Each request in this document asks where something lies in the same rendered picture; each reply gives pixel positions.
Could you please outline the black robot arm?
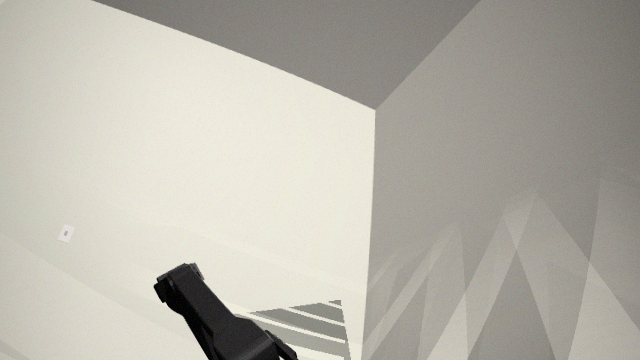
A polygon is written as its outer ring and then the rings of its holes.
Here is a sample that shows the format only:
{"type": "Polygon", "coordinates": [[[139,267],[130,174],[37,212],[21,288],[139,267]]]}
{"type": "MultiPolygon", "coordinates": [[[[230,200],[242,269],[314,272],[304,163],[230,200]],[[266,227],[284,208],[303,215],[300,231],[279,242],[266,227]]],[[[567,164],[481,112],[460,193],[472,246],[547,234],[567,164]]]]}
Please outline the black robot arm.
{"type": "Polygon", "coordinates": [[[158,298],[184,317],[209,360],[299,360],[269,330],[230,312],[203,281],[196,263],[183,263],[156,279],[158,298]]]}

